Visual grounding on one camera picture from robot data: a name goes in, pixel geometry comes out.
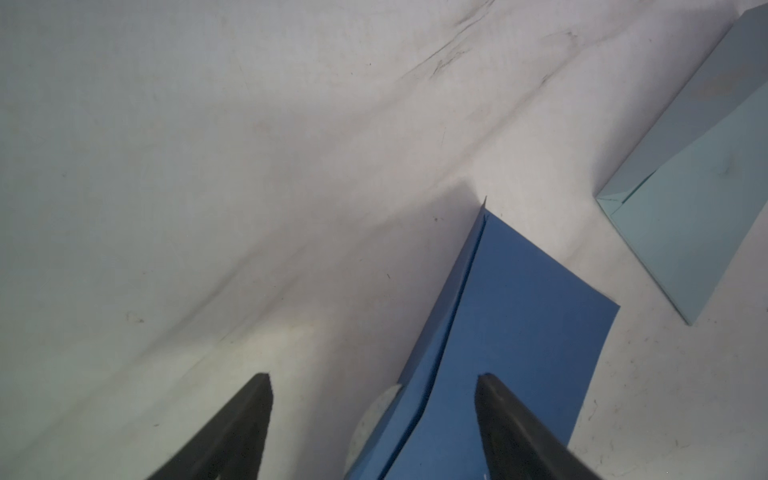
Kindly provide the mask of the dark blue envelope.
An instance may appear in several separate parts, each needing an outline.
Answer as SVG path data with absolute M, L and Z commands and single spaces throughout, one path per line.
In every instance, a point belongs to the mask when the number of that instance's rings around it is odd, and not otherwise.
M 348 479 L 488 479 L 475 391 L 497 377 L 566 446 L 618 306 L 480 209 Z

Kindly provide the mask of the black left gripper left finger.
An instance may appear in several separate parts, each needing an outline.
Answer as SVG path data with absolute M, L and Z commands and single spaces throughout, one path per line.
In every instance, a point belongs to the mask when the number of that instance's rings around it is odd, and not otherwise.
M 273 406 L 270 376 L 251 378 L 153 479 L 256 479 Z

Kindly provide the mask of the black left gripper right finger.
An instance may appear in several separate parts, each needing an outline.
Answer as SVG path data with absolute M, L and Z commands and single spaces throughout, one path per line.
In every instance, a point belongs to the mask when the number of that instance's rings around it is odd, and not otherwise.
M 475 411 L 490 479 L 599 478 L 491 373 L 477 379 Z

